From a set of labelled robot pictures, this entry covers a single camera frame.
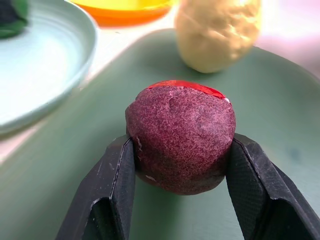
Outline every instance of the red ball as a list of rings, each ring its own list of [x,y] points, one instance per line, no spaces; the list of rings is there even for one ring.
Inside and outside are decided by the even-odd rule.
[[[219,91],[186,81],[159,82],[139,93],[125,119],[143,181],[195,195],[224,179],[236,117]]]

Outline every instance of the white table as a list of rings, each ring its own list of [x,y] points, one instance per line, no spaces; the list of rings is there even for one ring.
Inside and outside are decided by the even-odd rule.
[[[303,66],[320,79],[320,1],[262,0],[262,10],[261,34],[255,45]],[[152,31],[172,28],[176,11],[174,7],[164,18],[143,26],[101,28],[91,70],[79,90],[136,40]],[[0,136],[0,165],[45,121],[14,135]]]

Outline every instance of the dark red ball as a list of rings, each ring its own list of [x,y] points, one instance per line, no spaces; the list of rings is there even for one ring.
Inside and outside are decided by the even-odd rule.
[[[225,177],[236,117],[225,96],[186,81],[144,89],[125,110],[137,175],[179,195],[214,189]]]

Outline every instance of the green object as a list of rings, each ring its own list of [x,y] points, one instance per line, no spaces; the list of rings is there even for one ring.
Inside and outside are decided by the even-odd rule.
[[[28,24],[28,0],[0,1],[0,39],[13,37]]]
[[[97,45],[95,21],[77,5],[28,1],[28,29],[0,39],[0,135],[38,120],[64,100],[87,75]]]
[[[236,132],[260,143],[320,214],[319,82],[257,47],[223,72],[200,74],[181,61],[174,31],[162,30],[112,61],[4,162],[0,239],[54,240],[81,180],[126,133],[126,107],[163,80],[194,81],[226,94]],[[137,180],[130,240],[229,239],[243,236],[226,181],[203,194],[178,196]]]

